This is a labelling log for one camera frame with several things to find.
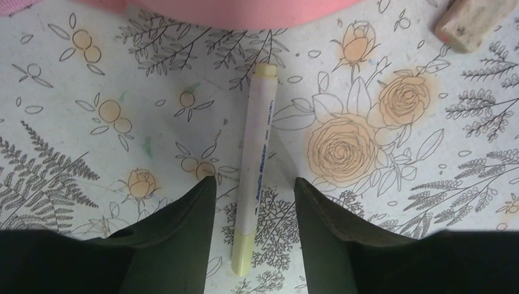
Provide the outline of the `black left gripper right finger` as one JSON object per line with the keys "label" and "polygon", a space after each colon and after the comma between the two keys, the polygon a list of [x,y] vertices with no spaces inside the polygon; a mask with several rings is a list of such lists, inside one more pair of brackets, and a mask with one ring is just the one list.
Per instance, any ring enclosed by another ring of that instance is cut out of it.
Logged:
{"label": "black left gripper right finger", "polygon": [[517,293],[518,233],[392,233],[294,183],[309,293]]}

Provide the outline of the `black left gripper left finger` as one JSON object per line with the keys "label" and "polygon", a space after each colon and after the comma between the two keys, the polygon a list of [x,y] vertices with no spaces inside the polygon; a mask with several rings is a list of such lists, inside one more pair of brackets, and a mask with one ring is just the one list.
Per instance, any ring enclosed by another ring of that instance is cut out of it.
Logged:
{"label": "black left gripper left finger", "polygon": [[216,180],[107,238],[1,232],[2,293],[203,293]]}

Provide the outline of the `pale yellow marker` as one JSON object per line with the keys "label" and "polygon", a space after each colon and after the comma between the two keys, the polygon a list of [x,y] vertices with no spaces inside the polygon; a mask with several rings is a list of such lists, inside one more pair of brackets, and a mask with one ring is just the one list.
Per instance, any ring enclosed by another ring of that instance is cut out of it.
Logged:
{"label": "pale yellow marker", "polygon": [[231,269],[237,276],[246,276],[252,267],[277,83],[275,65],[256,65],[248,94],[231,253]]}

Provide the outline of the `pink student backpack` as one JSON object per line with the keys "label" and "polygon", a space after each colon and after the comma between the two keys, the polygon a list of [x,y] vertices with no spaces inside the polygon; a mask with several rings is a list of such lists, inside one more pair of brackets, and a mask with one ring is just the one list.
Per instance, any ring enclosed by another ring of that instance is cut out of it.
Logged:
{"label": "pink student backpack", "polygon": [[89,7],[123,13],[128,7],[219,29],[292,28],[358,3],[351,0],[82,0]]}

